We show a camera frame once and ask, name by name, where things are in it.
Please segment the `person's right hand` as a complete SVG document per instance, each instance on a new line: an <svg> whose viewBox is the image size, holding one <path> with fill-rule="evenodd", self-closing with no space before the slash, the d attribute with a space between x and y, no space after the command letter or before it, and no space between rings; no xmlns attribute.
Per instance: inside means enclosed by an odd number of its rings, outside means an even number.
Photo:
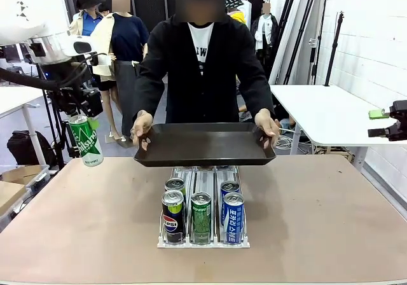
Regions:
<svg viewBox="0 0 407 285"><path fill-rule="evenodd" d="M153 116L145 110L140 110L137 113L136 119L134 121L133 127L130 131L130 136L132 138L133 144L137 145L141 142L141 148L147 150L148 141L142 137L146 135L153 124Z"/></svg>

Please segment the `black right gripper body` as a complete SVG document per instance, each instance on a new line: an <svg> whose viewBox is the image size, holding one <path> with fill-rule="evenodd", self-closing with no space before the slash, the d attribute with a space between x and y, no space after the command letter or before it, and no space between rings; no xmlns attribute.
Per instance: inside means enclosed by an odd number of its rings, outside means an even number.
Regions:
<svg viewBox="0 0 407 285"><path fill-rule="evenodd" d="M394 101L389 107L389 116L397 122L387 128L386 138L390 141L406 140L406 105L407 101Z"/></svg>

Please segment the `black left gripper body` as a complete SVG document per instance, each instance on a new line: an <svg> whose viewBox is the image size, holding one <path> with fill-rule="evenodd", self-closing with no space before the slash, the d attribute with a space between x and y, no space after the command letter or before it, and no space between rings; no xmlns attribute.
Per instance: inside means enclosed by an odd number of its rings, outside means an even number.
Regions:
<svg viewBox="0 0 407 285"><path fill-rule="evenodd" d="M83 85L83 83L88 81L90 78L91 73L86 71L67 87L61 88L56 92L52 92L53 107L58 112L89 113L89 90Z"/></svg>

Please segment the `person's left hand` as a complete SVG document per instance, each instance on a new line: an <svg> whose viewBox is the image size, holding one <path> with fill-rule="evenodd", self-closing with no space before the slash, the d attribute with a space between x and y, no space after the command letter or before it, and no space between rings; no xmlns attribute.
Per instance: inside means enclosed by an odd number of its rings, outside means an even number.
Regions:
<svg viewBox="0 0 407 285"><path fill-rule="evenodd" d="M276 147L280 136L279 121L273 120L269 110L263 108L255 115L254 122L268 138L263 147Z"/></svg>

